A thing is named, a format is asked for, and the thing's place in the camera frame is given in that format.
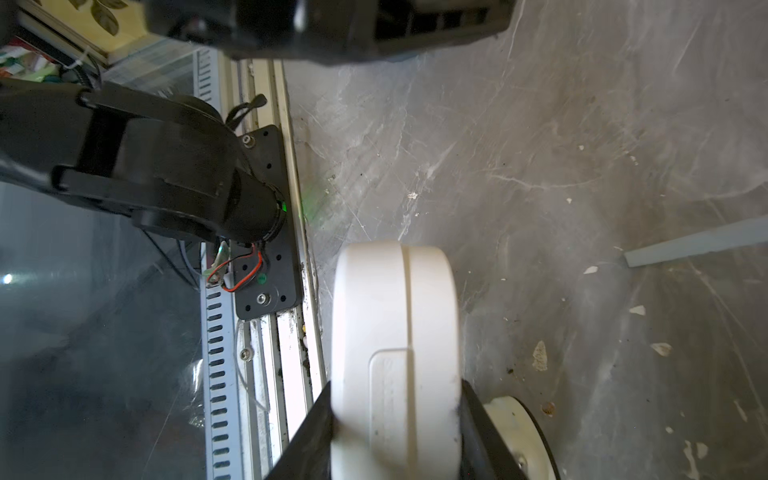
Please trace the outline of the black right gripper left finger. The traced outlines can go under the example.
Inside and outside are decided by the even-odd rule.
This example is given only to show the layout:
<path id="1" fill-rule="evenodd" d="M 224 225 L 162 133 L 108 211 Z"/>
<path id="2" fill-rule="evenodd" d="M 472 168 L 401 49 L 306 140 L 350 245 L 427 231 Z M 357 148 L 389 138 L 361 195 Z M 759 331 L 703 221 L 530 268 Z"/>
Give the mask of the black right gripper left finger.
<path id="1" fill-rule="evenodd" d="M 329 480 L 332 439 L 331 382 L 328 382 L 266 479 Z"/>

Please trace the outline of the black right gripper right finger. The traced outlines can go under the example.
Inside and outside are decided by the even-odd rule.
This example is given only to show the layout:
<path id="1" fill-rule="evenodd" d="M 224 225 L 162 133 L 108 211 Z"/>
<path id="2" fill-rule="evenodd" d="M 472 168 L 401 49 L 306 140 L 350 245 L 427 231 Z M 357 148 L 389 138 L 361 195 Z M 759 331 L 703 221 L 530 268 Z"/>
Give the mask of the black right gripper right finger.
<path id="1" fill-rule="evenodd" d="M 461 383 L 460 479 L 526 479 L 467 380 Z"/>

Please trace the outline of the white twin-bell alarm clock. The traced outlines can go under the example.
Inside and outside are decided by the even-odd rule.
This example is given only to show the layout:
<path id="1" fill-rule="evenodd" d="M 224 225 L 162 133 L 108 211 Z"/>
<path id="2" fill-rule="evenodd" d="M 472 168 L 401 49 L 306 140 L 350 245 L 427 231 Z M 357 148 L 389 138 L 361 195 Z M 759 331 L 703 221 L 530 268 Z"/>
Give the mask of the white twin-bell alarm clock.
<path id="1" fill-rule="evenodd" d="M 556 462 L 543 433 L 518 399 L 497 397 L 483 407 L 525 479 L 559 479 Z"/>

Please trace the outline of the white square alarm clock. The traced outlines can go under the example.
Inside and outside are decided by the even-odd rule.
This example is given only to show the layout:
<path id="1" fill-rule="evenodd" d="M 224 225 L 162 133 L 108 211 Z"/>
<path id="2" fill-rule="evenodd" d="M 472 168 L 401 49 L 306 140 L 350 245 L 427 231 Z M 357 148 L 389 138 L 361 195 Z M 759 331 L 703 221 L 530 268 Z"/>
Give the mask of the white square alarm clock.
<path id="1" fill-rule="evenodd" d="M 455 479 L 461 462 L 459 312 L 436 247 L 347 246 L 332 309 L 334 479 Z"/>

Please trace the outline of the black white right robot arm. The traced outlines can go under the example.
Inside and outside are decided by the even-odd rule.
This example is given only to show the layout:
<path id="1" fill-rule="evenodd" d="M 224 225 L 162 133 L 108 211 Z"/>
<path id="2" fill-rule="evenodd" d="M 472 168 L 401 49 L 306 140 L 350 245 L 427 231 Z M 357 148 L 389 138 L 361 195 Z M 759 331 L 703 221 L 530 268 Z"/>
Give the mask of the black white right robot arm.
<path id="1" fill-rule="evenodd" d="M 1 83 L 1 179 L 145 233 L 216 243 L 202 277 L 245 320 L 302 299 L 283 136 L 243 136 L 193 97 L 162 99 L 114 84 Z"/>

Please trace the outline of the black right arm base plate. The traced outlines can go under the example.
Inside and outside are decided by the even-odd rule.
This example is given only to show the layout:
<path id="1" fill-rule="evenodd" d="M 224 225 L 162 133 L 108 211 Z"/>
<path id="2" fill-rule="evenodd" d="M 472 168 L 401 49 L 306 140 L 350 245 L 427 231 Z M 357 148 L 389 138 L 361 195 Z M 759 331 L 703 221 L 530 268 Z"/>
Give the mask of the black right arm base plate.
<path id="1" fill-rule="evenodd" d="M 256 232 L 233 246 L 235 310 L 244 319 L 279 313 L 303 299 L 293 202 L 279 127 L 269 125 L 241 137 L 245 169 L 237 211 Z"/>

